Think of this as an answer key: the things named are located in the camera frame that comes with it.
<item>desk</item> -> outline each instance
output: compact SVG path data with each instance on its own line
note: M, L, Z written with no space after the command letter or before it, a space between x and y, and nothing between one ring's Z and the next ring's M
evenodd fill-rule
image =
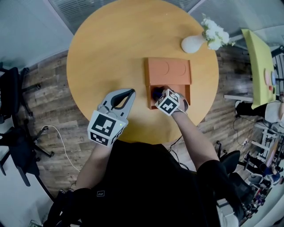
M276 99L276 94L269 90L264 81L264 70L267 69L273 72L274 66L269 46L249 29L242 29L242 32L252 65L253 98L247 95L239 96L232 93L224 95L224 98L253 102L252 109L254 109Z
M136 99L129 125L119 138L159 144L181 134L171 117L147 107L144 58L190 59L192 85L188 114L194 124L208 113L218 87L216 53L204 44L195 54L181 49L203 28L189 14L162 0L118 0L90 15L76 32L67 57L68 84L79 109L90 120L111 91L133 88Z

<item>sleeve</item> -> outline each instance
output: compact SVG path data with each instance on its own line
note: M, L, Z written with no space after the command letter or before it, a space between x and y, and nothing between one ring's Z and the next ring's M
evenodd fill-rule
M82 219L89 208L90 196L91 189L88 188L81 188L72 193L61 215L63 226L69 226L71 223L76 223L79 219Z
M214 190L217 200L225 198L232 206L236 217L239 220L243 218L241 200L220 161L209 160L203 163L197 171L197 176Z

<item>black chair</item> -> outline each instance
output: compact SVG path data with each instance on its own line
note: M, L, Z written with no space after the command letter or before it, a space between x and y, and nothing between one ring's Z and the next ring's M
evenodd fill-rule
M45 130L48 129L48 127L41 129L41 131L34 138L32 138L28 131L27 124L28 120L25 120L24 129L21 127L11 127L6 133L0 133L0 136L2 136L2 139L0 139L0 146L9 147L8 153L0 161L0 169L2 173L6 175L3 165L9 155L11 155L15 166L23 178L24 183L29 187L31 185L28 181L26 173L28 172L35 176L39 176L39 168L36 164L36 162L39 161L39 158L36 158L35 150L43 153L49 158L52 157L54 153L51 152L51 154L49 154L36 145L38 138Z
M220 158L220 162L225 166L229 179L236 187L237 194L241 202L246 207L254 198L254 191L239 174L234 172L237 168L241 153L240 151L233 151Z
M284 54L284 47L283 46L280 46L279 48L273 50L271 52L271 56L274 58L276 57L277 55L280 55L280 54Z
M29 72L28 68L24 68L19 74L18 68L7 70L3 68L3 63L0 63L0 71L4 72L0 76L0 124L15 115L19 111L20 104L24 106L29 116L33 116L23 98L23 93L33 88L40 89L40 84L22 89L23 78Z

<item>white vase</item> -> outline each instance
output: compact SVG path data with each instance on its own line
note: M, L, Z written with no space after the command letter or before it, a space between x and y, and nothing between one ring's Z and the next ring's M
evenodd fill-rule
M195 53L199 50L203 43L207 42L202 35L188 36L181 42L181 47L185 53Z

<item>orange box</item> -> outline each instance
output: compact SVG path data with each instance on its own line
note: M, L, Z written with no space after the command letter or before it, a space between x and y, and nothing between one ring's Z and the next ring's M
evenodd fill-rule
M190 105L190 62L184 59L146 58L145 78L147 102L150 110L157 109L152 98L155 87L169 86L181 93Z

